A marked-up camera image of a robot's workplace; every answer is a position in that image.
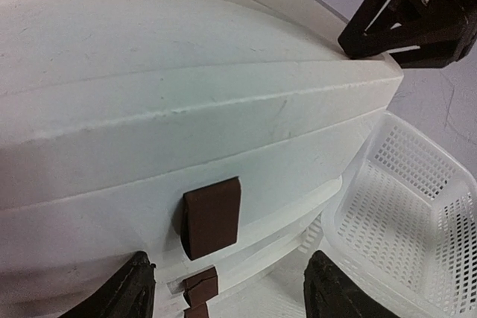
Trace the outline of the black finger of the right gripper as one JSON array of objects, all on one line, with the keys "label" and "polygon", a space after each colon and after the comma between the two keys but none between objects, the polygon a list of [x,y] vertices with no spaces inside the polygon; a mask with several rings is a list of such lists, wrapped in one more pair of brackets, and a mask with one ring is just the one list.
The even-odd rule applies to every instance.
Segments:
[{"label": "black finger of the right gripper", "polygon": [[404,69],[441,69],[476,43],[476,0],[364,0],[338,43],[351,59],[390,52]]}]

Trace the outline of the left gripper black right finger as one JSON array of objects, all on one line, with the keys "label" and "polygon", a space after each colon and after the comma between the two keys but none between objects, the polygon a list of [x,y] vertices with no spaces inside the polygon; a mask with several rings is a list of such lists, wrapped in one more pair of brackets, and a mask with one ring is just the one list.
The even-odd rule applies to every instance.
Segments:
[{"label": "left gripper black right finger", "polygon": [[384,308],[320,250],[310,258],[304,277],[303,294],[307,317],[384,316]]}]

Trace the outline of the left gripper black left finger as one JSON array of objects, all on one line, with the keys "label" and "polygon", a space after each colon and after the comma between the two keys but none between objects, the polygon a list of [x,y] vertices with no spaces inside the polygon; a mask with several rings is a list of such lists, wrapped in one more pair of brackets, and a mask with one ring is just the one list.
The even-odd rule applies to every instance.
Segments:
[{"label": "left gripper black left finger", "polygon": [[144,251],[136,252],[84,308],[84,317],[152,317],[156,266]]}]

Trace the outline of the white three-drawer storage cabinet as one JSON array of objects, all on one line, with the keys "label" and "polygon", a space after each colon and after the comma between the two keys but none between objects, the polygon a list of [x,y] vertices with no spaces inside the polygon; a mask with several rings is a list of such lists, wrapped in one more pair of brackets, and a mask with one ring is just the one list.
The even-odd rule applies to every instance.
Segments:
[{"label": "white three-drawer storage cabinet", "polygon": [[[318,218],[398,89],[321,0],[1,0],[1,315],[303,317]],[[143,252],[149,265],[132,268]]]}]

